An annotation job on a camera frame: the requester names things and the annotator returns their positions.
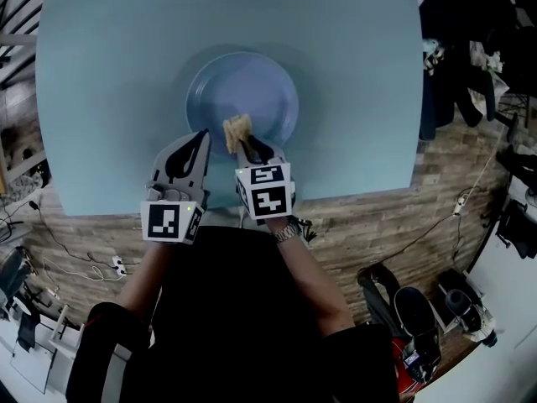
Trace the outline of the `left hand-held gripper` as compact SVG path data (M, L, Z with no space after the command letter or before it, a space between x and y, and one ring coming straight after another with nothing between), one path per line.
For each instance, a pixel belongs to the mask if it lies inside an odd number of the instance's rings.
M176 139L159 152L140 203L145 241L194 243L205 212L203 180L210 152L207 129Z

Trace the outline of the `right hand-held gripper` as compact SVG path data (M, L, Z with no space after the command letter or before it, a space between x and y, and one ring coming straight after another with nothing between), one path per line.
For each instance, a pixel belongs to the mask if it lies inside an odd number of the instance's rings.
M238 141L236 152L237 192L252 220L290 216L295 183L283 150L250 135Z

